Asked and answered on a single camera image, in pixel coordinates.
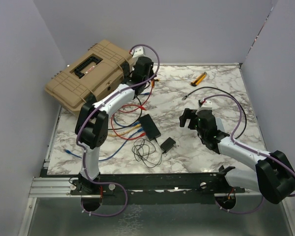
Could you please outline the black blue network switch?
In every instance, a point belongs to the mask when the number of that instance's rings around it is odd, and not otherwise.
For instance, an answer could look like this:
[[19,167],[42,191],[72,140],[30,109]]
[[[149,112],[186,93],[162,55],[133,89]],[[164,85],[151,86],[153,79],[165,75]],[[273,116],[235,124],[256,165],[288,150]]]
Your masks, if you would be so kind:
[[146,133],[149,141],[156,140],[161,136],[159,129],[157,128],[156,124],[149,114],[140,117],[138,121],[141,124],[142,129]]

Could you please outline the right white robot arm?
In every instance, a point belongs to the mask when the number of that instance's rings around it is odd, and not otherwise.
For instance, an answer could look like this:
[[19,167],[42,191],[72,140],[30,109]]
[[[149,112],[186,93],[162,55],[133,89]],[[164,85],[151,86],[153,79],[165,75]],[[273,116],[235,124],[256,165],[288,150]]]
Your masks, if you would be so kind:
[[233,187],[258,191],[270,203],[278,204],[286,197],[295,196],[295,172],[281,151],[267,152],[237,141],[218,128],[212,110],[184,109],[179,117],[180,127],[189,120],[188,128],[198,133],[203,145],[211,151],[228,156],[249,167],[248,171],[229,167],[219,170],[216,187],[228,192]]

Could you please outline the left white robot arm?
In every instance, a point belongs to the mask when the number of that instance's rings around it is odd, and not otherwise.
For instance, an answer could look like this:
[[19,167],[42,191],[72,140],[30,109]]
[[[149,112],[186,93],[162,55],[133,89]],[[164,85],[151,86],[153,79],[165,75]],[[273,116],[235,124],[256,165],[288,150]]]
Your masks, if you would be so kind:
[[153,62],[141,56],[137,59],[131,75],[117,89],[94,104],[84,104],[75,128],[76,144],[83,149],[80,174],[84,178],[82,188],[88,194],[98,190],[96,180],[99,171],[99,151],[107,139],[110,117],[123,105],[134,100],[153,79]]

